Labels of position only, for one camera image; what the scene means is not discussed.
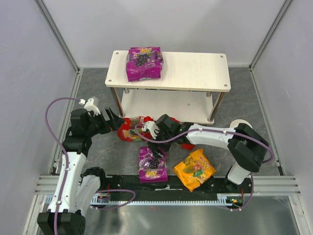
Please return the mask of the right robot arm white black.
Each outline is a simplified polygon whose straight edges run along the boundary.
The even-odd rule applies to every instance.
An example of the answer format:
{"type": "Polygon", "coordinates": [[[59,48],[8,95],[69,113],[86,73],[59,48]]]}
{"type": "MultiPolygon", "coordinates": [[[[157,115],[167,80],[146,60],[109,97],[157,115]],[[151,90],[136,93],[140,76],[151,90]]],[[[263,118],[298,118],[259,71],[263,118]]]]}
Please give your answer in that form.
{"type": "Polygon", "coordinates": [[[206,127],[193,122],[177,122],[167,114],[156,121],[148,121],[141,128],[149,132],[153,150],[168,151],[171,144],[209,145],[228,150],[235,164],[226,178],[239,185],[250,173],[259,172],[261,165],[272,161],[269,143],[248,124],[240,121],[228,128],[206,127]]]}

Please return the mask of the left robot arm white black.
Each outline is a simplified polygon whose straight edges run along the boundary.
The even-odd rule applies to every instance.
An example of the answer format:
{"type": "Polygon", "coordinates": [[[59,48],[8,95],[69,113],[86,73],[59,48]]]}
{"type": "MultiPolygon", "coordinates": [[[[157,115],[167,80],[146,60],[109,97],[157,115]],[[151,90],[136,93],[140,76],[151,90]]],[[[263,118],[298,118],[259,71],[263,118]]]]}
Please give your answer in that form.
{"type": "Polygon", "coordinates": [[[83,171],[92,137],[117,131],[125,122],[110,108],[80,108],[71,112],[70,127],[62,143],[62,166],[58,183],[46,212],[37,223],[45,235],[82,235],[86,212],[93,196],[107,186],[106,174],[99,167],[83,171]]]}

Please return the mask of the purple candy bag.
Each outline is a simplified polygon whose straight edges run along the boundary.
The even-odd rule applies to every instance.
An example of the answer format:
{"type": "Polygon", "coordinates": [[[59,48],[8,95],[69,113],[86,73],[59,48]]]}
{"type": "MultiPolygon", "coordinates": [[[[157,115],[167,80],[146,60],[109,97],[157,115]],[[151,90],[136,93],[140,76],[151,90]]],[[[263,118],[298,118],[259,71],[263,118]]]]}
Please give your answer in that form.
{"type": "Polygon", "coordinates": [[[160,47],[132,47],[126,59],[126,74],[129,82],[160,79],[163,70],[160,47]]]}
{"type": "Polygon", "coordinates": [[[141,147],[138,155],[138,173],[140,183],[160,183],[168,181],[166,158],[156,158],[152,150],[141,147]]]}

